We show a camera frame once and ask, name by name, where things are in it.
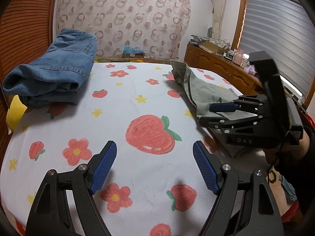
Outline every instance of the window blind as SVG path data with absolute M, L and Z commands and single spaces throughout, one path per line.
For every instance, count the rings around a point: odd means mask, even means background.
M 315 27 L 297 0 L 247 0 L 238 48 L 266 51 L 306 96 L 315 73 Z

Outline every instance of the bed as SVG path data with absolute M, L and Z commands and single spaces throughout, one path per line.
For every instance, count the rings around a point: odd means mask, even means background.
M 194 107 L 171 69 L 167 64 L 94 63 L 77 106 L 51 105 L 23 115 L 0 174 L 1 203 L 20 232 L 45 173 L 87 163 L 108 140 L 117 144 L 117 157 L 94 199 L 112 235 L 198 235 L 216 196 L 193 158 L 197 140 L 237 170 L 267 171 L 262 151 L 240 158 L 220 151 L 195 120 Z M 192 71 L 241 95 L 211 71 Z M 76 231 L 84 235 L 71 193 L 68 200 Z

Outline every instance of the silver bolt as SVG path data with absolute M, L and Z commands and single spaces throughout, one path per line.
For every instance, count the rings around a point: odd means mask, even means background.
M 231 166 L 228 164 L 223 164 L 222 168 L 227 171 L 231 170 Z
M 86 170 L 88 166 L 86 164 L 79 165 L 79 170 Z
M 48 170 L 47 175 L 52 176 L 55 173 L 55 170 Z
M 261 170 L 255 170 L 255 174 L 256 174 L 257 176 L 261 176 L 261 175 L 262 175 L 262 171 L 261 171 Z

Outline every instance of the wooden window frame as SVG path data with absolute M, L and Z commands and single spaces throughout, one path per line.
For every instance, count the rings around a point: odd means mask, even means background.
M 243 28 L 243 22 L 244 22 L 244 17 L 245 17 L 245 9 L 246 9 L 246 4 L 247 0 L 241 0 L 240 2 L 240 7 L 239 7 L 239 12 L 238 12 L 238 19 L 237 19 L 237 25 L 235 29 L 235 34 L 234 34 L 234 39 L 232 42 L 231 49 L 237 49 L 239 45 L 239 41 L 241 38 L 241 33 L 242 33 L 242 28 Z M 308 94 L 303 102 L 303 105 L 308 108 L 311 99 L 313 98 L 315 92 L 315 75 L 313 76 L 313 81 L 310 87 L 310 90 L 308 91 Z

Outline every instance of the denim fabric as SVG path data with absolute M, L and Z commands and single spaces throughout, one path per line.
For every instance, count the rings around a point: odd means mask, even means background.
M 54 101 L 77 104 L 95 55 L 94 34 L 64 28 L 42 57 L 7 74 L 4 93 L 19 95 L 24 105 L 33 108 Z

